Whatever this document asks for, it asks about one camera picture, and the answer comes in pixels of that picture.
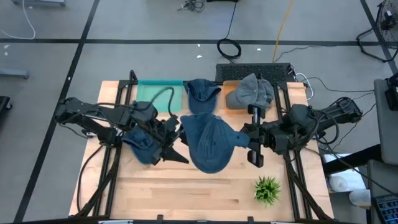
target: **potted plant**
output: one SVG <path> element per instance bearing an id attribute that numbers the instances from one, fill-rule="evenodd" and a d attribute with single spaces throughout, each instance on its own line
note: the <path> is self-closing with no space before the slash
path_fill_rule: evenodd
<path id="1" fill-rule="evenodd" d="M 273 205 L 279 198 L 280 185 L 275 180 L 275 177 L 259 177 L 259 181 L 256 181 L 256 189 L 254 191 L 254 199 L 258 202 L 267 205 Z"/>

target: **gray hat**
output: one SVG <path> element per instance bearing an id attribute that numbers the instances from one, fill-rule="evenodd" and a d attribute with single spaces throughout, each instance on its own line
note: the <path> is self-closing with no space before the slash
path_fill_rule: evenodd
<path id="1" fill-rule="evenodd" d="M 269 81 L 259 80 L 252 73 L 242 79 L 235 90 L 226 95 L 225 102 L 226 107 L 231 110 L 247 109 L 251 103 L 270 108 L 274 97 L 274 88 Z"/>

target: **keyboard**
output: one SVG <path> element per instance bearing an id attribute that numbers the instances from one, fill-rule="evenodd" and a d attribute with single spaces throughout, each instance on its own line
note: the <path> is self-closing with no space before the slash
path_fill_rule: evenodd
<path id="1" fill-rule="evenodd" d="M 270 83 L 295 81 L 294 71 L 290 63 L 217 64 L 216 81 L 242 80 L 252 73 Z"/>
<path id="2" fill-rule="evenodd" d="M 398 197 L 395 195 L 375 197 L 373 206 L 375 206 L 382 223 L 398 223 Z"/>

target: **gray floor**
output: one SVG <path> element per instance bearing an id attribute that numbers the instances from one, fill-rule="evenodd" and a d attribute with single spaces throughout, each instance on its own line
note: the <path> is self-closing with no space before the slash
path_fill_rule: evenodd
<path id="1" fill-rule="evenodd" d="M 220 39 L 226 35 L 233 9 L 231 2 L 213 2 L 201 14 L 177 12 L 184 0 L 101 0 L 89 39 Z M 93 0 L 68 0 L 67 7 L 34 6 L 28 9 L 37 37 L 79 39 Z M 378 0 L 368 0 L 376 16 Z M 289 0 L 242 0 L 238 3 L 231 39 L 275 40 Z M 22 9 L 10 1 L 0 2 L 0 29 L 30 36 Z M 370 28 L 359 0 L 296 1 L 286 22 L 282 40 L 354 40 Z M 367 41 L 377 41 L 374 34 Z M 29 69 L 31 78 L 0 78 L 0 95 L 12 97 L 13 110 L 0 129 L 0 223 L 12 222 L 30 173 L 40 151 L 51 115 L 68 73 L 77 44 L 9 44 L 0 47 L 0 67 Z M 293 45 L 279 46 L 279 52 Z M 270 62 L 273 45 L 242 45 L 238 63 Z M 380 47 L 366 47 L 384 56 Z M 378 62 L 352 47 L 315 47 L 284 55 L 296 72 L 320 77 L 330 87 L 342 90 L 373 88 L 375 78 L 392 75 L 388 64 Z M 127 79 L 130 69 L 138 78 L 207 78 L 214 80 L 217 63 L 228 63 L 215 45 L 201 44 L 85 44 L 68 96 L 95 102 L 102 80 Z M 310 104 L 328 106 L 343 94 L 326 91 L 312 80 L 315 96 Z M 372 95 L 357 101 L 367 111 Z M 356 152 L 379 142 L 376 110 L 370 112 L 336 149 Z M 346 133 L 351 124 L 341 125 Z M 62 218 L 68 215 L 85 147 L 84 139 L 57 127 L 45 158 L 25 221 Z M 349 204 L 346 195 L 332 195 L 336 218 L 363 223 L 364 210 Z"/>

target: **table leg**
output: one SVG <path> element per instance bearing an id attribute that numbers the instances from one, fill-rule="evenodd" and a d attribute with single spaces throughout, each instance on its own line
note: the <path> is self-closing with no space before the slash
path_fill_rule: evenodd
<path id="1" fill-rule="evenodd" d="M 362 151 L 355 152 L 349 156 L 342 157 L 340 159 L 353 167 L 365 165 L 370 159 L 382 161 L 380 144 L 369 147 L 367 149 L 363 149 Z M 349 169 L 349 167 L 344 165 L 338 159 L 323 164 L 323 172 L 325 173 L 325 175 L 334 174 L 347 169 Z"/>

